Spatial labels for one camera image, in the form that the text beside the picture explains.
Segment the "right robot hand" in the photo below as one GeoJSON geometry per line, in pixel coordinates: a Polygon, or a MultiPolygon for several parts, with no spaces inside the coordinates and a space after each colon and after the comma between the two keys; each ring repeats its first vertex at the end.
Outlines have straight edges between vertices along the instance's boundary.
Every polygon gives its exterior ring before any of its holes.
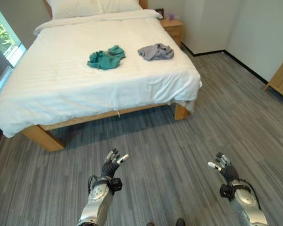
{"type": "Polygon", "coordinates": [[[218,164],[210,161],[208,162],[208,166],[217,170],[228,184],[234,180],[239,180],[239,174],[236,168],[232,165],[231,161],[225,154],[218,152],[216,154],[216,161],[218,164]]]}

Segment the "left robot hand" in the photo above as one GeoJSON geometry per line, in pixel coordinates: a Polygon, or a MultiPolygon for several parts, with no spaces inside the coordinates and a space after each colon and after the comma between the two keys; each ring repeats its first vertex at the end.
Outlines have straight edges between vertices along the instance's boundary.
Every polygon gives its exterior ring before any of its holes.
{"type": "Polygon", "coordinates": [[[113,149],[108,153],[105,158],[104,164],[101,169],[101,177],[112,179],[116,173],[116,170],[120,167],[120,165],[128,159],[129,155],[125,154],[124,156],[120,156],[118,154],[117,149],[113,149]]]}

